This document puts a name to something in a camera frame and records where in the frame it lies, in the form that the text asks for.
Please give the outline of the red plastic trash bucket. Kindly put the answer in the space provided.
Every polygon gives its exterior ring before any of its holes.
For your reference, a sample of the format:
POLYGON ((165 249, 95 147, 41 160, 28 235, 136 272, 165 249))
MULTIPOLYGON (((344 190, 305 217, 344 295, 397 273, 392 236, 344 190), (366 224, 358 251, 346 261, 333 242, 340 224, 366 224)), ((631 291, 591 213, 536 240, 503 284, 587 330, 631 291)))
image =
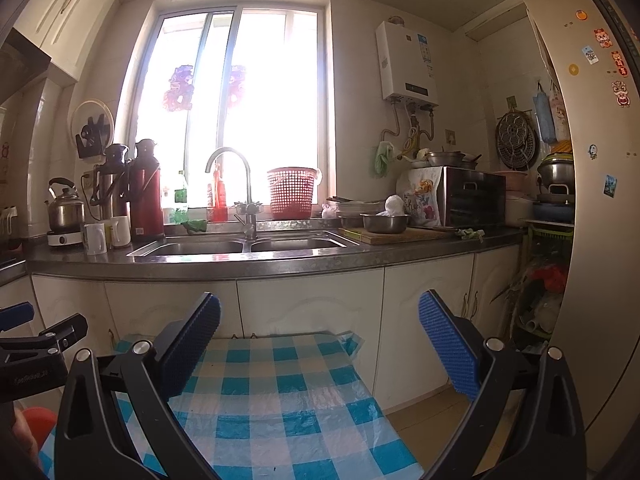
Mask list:
POLYGON ((48 408, 42 408, 41 406, 26 408, 26 410, 22 411, 22 414, 37 442, 38 448, 42 448, 44 442, 47 441, 49 434, 55 427, 58 416, 56 416, 54 411, 48 408))

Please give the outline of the white induction hotplate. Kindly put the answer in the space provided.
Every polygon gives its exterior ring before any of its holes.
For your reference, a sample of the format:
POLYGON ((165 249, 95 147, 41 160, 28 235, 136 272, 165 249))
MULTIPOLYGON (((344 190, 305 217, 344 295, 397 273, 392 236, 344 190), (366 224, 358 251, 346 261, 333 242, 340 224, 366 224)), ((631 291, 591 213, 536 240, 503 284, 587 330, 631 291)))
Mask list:
POLYGON ((67 247, 84 244, 81 231, 57 233, 50 231, 47 234, 47 242, 50 247, 67 247))

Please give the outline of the stainless steel kettle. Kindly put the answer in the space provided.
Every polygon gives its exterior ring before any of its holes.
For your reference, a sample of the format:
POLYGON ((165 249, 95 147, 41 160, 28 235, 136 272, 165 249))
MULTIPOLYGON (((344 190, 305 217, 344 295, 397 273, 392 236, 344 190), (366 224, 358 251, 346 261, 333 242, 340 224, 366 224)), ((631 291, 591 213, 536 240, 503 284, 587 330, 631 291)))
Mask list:
POLYGON ((85 203, 76 185, 63 177, 49 181, 51 200, 46 201, 50 231, 56 234, 80 232, 85 223, 85 203))

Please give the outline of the blue white checkered tablecloth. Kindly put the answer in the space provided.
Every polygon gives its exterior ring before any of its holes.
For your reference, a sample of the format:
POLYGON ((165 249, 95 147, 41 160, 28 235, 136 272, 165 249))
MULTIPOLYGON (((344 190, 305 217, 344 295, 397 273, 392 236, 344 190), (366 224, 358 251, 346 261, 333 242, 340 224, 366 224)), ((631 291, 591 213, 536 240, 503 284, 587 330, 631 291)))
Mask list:
POLYGON ((359 377, 352 332, 213 339, 168 402, 224 479, 419 479, 359 377))

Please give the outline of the stainless steel double sink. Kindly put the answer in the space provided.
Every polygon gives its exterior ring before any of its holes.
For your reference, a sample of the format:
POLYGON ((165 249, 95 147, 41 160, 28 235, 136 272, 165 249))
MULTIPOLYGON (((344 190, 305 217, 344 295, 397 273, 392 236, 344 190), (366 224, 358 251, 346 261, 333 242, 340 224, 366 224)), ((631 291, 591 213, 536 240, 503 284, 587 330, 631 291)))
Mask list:
POLYGON ((145 244, 128 254, 140 261, 158 258, 191 258, 258 252, 303 252, 322 249, 357 249, 358 244, 330 231, 262 233, 256 240, 235 235, 172 236, 145 244))

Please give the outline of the wooden cutting board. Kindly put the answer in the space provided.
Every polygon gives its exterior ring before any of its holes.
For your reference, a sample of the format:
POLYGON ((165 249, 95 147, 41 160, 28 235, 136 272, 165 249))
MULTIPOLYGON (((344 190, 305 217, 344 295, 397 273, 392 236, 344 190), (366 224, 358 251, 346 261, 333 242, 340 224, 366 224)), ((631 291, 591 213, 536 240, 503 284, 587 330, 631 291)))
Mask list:
POLYGON ((339 228, 338 232, 349 240, 371 246, 422 243, 454 238, 454 232, 413 228, 407 228, 404 232, 397 234, 372 233, 365 228, 339 228))

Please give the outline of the white mug right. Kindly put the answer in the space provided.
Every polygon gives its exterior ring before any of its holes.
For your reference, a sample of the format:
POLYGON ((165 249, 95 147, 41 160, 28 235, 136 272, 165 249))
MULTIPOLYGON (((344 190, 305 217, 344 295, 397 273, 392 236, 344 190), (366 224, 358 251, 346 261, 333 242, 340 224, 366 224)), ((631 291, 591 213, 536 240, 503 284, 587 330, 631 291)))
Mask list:
POLYGON ((110 220, 111 243, 114 248, 122 248, 131 243, 130 222, 127 216, 116 216, 110 220))

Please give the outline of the steel bowl on counter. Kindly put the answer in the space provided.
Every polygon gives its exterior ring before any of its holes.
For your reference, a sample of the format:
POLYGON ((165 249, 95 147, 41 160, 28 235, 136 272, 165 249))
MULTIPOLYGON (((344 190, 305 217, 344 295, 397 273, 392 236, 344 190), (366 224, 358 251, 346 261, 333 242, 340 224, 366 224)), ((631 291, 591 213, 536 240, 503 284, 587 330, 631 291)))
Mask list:
POLYGON ((400 234, 409 224, 408 214, 360 214, 363 229, 373 234, 400 234))

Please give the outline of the red detergent bottle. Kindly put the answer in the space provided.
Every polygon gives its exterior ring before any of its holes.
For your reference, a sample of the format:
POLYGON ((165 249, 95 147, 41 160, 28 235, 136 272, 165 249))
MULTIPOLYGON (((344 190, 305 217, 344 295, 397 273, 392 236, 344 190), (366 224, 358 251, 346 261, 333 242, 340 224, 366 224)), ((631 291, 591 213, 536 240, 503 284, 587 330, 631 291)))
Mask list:
POLYGON ((214 163, 212 180, 208 185, 207 219, 214 223, 228 221, 226 188, 224 187, 220 162, 214 163))

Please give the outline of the black microwave oven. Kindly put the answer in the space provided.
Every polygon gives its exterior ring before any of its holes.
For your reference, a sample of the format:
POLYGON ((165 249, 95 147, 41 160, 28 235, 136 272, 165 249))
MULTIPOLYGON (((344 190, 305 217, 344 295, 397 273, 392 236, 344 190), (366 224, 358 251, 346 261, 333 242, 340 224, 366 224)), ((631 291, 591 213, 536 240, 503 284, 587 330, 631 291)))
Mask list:
POLYGON ((396 181, 412 226, 484 228, 506 224, 506 178, 454 168, 404 171, 396 181))

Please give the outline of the steel thermos flask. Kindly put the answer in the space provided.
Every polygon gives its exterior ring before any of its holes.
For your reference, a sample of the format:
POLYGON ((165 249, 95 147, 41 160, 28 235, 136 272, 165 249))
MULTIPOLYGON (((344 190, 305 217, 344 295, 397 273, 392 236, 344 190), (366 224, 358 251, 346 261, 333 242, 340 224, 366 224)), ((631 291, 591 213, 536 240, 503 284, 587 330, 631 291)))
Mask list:
POLYGON ((104 163, 93 169, 90 205, 99 208, 101 221, 128 214, 127 152, 126 145, 113 143, 105 149, 104 163))

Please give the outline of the chrome sink faucet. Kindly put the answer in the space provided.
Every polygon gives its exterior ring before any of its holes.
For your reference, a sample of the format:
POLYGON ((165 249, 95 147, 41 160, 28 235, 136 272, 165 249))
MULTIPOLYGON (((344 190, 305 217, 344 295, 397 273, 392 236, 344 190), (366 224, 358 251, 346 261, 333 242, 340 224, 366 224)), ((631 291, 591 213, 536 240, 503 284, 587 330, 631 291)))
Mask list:
POLYGON ((252 170, 246 158, 234 148, 223 146, 216 148, 209 155, 205 164, 206 174, 213 171, 214 166, 219 162, 225 154, 232 154, 240 161, 241 170, 235 171, 233 177, 241 176, 241 183, 237 184, 237 188, 242 188, 239 199, 234 202, 234 218, 242 226, 243 234, 246 240, 254 242, 257 240, 257 216, 260 211, 260 203, 256 202, 253 197, 252 187, 252 170))

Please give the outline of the red thermos flask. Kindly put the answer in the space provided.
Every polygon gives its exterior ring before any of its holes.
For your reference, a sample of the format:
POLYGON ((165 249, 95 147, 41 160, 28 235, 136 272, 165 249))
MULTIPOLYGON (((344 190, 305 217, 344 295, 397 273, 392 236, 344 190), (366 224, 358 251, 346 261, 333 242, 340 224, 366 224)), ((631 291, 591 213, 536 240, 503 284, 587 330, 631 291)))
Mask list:
POLYGON ((155 143, 136 143, 137 155, 129 164, 128 200, 131 236, 134 240, 158 240, 164 236, 160 203, 160 163, 154 155, 155 143))

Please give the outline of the red plastic basket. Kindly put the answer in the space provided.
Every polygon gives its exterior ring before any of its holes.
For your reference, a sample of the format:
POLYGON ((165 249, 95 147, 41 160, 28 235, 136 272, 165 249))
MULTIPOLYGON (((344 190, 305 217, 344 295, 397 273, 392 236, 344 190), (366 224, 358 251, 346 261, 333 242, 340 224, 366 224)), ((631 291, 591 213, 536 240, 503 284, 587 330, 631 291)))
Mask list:
POLYGON ((274 220, 306 220, 312 216, 314 192, 322 181, 318 168, 274 168, 267 177, 274 220))

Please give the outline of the range hood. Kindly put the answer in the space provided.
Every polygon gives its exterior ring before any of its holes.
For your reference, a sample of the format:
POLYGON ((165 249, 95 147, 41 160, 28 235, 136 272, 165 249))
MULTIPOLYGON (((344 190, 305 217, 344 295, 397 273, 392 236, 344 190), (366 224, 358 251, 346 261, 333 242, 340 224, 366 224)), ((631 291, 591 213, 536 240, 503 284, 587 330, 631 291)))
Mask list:
POLYGON ((12 28, 0 51, 0 103, 45 73, 50 62, 46 52, 12 28))

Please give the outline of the white water heater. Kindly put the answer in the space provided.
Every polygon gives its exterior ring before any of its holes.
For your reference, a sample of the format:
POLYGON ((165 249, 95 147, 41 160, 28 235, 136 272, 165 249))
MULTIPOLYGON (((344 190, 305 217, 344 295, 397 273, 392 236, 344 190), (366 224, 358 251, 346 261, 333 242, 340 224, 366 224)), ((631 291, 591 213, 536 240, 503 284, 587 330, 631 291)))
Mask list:
POLYGON ((439 106, 431 43, 427 36, 383 22, 375 31, 383 100, 439 106))

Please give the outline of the beige refrigerator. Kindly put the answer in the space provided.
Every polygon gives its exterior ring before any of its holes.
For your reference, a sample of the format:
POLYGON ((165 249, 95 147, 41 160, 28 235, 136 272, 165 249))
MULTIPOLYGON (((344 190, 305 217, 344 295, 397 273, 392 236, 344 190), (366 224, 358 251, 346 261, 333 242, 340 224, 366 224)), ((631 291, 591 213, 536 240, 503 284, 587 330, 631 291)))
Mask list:
POLYGON ((563 96, 574 242, 552 342, 601 470, 639 415, 639 38, 614 0, 526 0, 563 96))

